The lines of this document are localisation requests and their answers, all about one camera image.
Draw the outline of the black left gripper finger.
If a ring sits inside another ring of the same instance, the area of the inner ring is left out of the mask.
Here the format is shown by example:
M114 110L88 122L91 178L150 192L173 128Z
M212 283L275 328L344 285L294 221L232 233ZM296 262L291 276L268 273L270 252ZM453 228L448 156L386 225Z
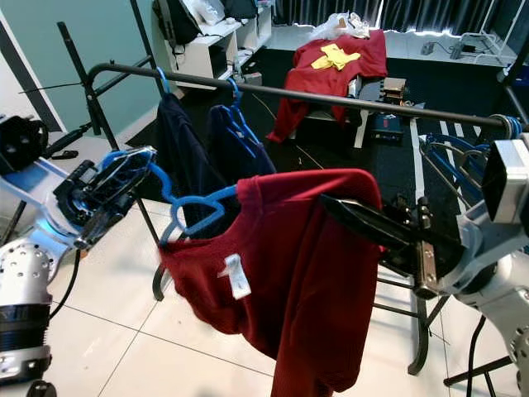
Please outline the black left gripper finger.
M124 189L139 185L152 173L156 157L154 147L137 147L113 151L101 162L102 187Z
M136 200L136 189L151 177L150 170L110 170L108 174L108 220L125 217Z

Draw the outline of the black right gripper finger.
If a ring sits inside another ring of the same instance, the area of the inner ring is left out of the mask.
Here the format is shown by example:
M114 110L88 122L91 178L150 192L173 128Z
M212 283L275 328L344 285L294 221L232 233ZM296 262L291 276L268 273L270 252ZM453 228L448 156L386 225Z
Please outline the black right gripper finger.
M383 261L411 261L411 254L428 248L426 231L413 218L407 196L398 195L382 208L351 198L320 197L322 207L342 226L383 249Z
M421 275L421 257L415 248L394 250L384 248L380 258L380 265L385 269L397 273L407 279Z

